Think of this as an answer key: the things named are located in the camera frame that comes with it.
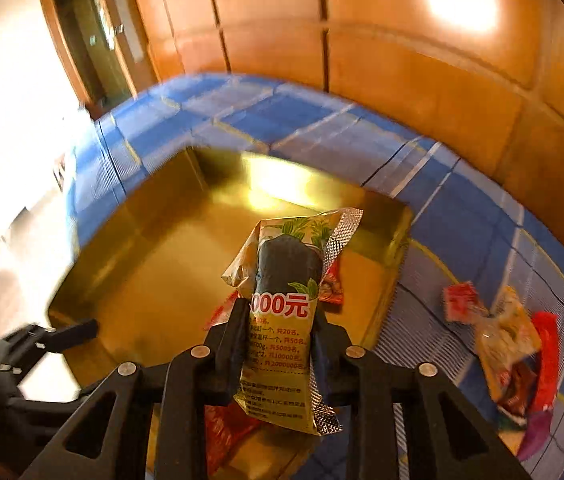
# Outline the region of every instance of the checkered tablecloth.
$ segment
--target checkered tablecloth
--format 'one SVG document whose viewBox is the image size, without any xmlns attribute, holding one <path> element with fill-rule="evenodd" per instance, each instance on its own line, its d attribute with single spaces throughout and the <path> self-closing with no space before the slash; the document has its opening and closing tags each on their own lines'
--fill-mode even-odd
<svg viewBox="0 0 564 480">
<path fill-rule="evenodd" d="M 552 435 L 523 465 L 537 480 L 564 478 L 564 247 L 529 211 L 443 144 L 355 103 L 253 76 L 182 76 L 117 107 L 76 142 L 65 186 L 76 251 L 129 192 L 189 145 L 269 153 L 407 203 L 412 240 L 375 352 L 398 365 L 437 363 L 488 420 L 496 409 L 473 329 L 444 322 L 443 286 L 472 280 L 490 305 L 512 285 L 529 310 L 557 314 Z M 347 428 L 348 413 L 341 418 Z M 295 479 L 344 479 L 347 440 L 346 429 L 324 438 Z"/>
</svg>

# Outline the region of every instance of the triangular cutout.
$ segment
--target triangular cutout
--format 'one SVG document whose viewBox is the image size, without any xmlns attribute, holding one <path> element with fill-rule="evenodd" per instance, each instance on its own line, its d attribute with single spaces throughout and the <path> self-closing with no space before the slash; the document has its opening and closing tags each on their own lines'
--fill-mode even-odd
<svg viewBox="0 0 564 480">
<path fill-rule="evenodd" d="M 451 453 L 456 460 L 488 452 L 489 448 L 478 431 L 446 393 L 438 396 Z"/>
<path fill-rule="evenodd" d="M 116 395 L 108 392 L 79 421 L 77 428 L 66 440 L 66 451 L 87 458 L 97 458 L 102 452 L 108 421 L 113 413 Z"/>
</svg>

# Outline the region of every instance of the orange wooden wall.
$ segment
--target orange wooden wall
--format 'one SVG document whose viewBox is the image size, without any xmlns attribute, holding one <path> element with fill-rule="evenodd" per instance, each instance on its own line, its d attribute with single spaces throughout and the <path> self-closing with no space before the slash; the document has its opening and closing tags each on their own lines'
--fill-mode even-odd
<svg viewBox="0 0 564 480">
<path fill-rule="evenodd" d="M 492 0 L 478 30 L 432 1 L 138 4 L 162 80 L 255 73 L 358 101 L 445 142 L 564 243 L 564 5 Z"/>
</svg>

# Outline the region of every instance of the silver screw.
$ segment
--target silver screw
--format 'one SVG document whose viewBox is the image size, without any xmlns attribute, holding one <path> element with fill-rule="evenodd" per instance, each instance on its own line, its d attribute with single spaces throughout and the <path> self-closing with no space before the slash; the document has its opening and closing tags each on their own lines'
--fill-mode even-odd
<svg viewBox="0 0 564 480">
<path fill-rule="evenodd" d="M 191 355 L 198 359 L 206 357 L 209 353 L 211 353 L 211 349 L 204 345 L 197 345 L 191 348 Z"/>
<path fill-rule="evenodd" d="M 433 363 L 422 363 L 417 367 L 417 371 L 424 375 L 424 377 L 434 377 L 438 374 L 438 367 Z"/>
<path fill-rule="evenodd" d="M 360 357 L 364 357 L 366 350 L 364 350 L 361 346 L 351 345 L 347 348 L 346 354 L 353 359 L 360 359 Z"/>
<path fill-rule="evenodd" d="M 117 367 L 117 373 L 124 377 L 133 375 L 135 370 L 137 370 L 137 366 L 135 366 L 135 363 L 131 362 L 122 363 Z"/>
</svg>

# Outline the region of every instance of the golden tray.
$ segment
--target golden tray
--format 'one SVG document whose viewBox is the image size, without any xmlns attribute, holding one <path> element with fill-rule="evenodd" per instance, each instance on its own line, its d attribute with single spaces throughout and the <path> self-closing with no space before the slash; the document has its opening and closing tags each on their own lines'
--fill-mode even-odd
<svg viewBox="0 0 564 480">
<path fill-rule="evenodd" d="M 125 361 L 169 362 L 200 344 L 207 321 L 233 291 L 220 275 L 259 220 L 345 206 L 364 214 L 341 254 L 345 304 L 327 318 L 344 326 L 354 344 L 370 348 L 393 298 L 412 219 L 408 207 L 271 156 L 212 148 L 180 152 L 117 208 L 50 304 L 56 328 L 98 320 L 95 340 L 65 352 L 76 380 L 91 384 Z M 265 425 L 246 437 L 214 478 L 286 478 L 315 442 Z"/>
</svg>

